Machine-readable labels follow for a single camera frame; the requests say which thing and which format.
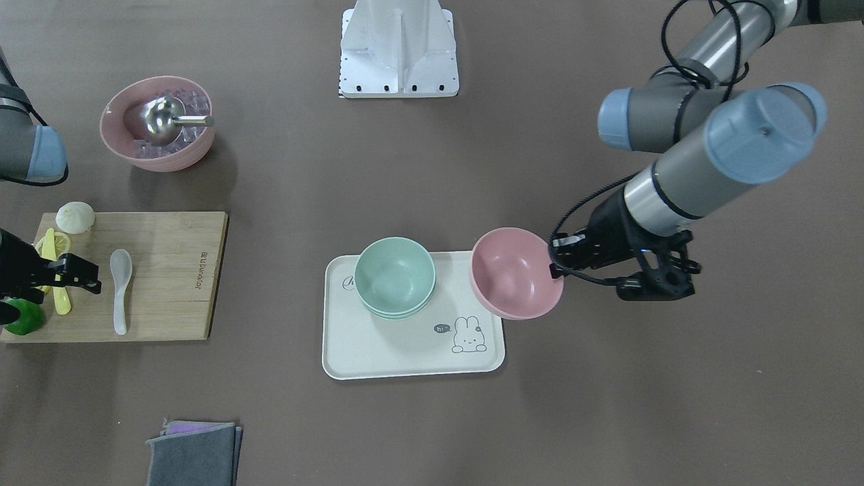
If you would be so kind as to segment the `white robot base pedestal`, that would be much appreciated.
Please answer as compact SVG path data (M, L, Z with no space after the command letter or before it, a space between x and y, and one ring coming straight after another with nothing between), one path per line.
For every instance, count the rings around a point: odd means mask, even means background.
M358 1L342 13L337 94L344 99L455 97L453 13L438 1Z

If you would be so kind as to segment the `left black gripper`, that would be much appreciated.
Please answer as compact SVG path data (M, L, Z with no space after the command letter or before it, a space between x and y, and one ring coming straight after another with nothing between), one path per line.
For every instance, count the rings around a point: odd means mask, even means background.
M634 259L639 270L616 281L618 297L625 301L673 301L695 294L692 277L700 274L702 267L689 258L687 246L692 240L688 229L660 236L640 227L626 208L624 191L617 190L593 210L586 234L554 233L551 254L583 257L590 247L592 269ZM589 274L555 261L550 264L550 276L591 280Z

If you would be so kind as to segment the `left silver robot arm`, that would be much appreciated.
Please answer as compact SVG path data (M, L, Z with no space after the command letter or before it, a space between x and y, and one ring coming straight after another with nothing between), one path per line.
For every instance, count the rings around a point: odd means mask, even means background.
M827 121L817 89L783 82L735 92L748 59L791 26L861 21L861 1L711 1L713 17L640 89L605 97L599 137L618 150L651 152L647 168L611 192L573 234L548 239L553 280L574 276L614 287L628 301L691 296L701 265L689 258L691 225L809 156Z

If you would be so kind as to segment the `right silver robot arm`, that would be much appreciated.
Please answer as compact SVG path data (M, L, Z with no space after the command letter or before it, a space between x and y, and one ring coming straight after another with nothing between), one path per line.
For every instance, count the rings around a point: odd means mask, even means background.
M62 184L69 175L61 135L33 107L2 58L2 181L32 187ZM69 251L43 258L32 245L1 232L1 323L13 335L28 335L45 323L41 286L82 288L99 295L99 267Z

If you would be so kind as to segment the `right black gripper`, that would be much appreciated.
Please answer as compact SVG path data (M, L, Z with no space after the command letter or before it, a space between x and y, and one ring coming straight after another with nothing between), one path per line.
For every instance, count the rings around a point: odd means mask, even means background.
M43 293L37 289L45 283L47 270L61 277L53 280L55 288L80 288L90 294L99 295L102 282L82 279L98 279L99 267L74 253L62 253L49 263L40 258L33 246L2 230L1 245L1 293L2 301L21 298L41 305Z

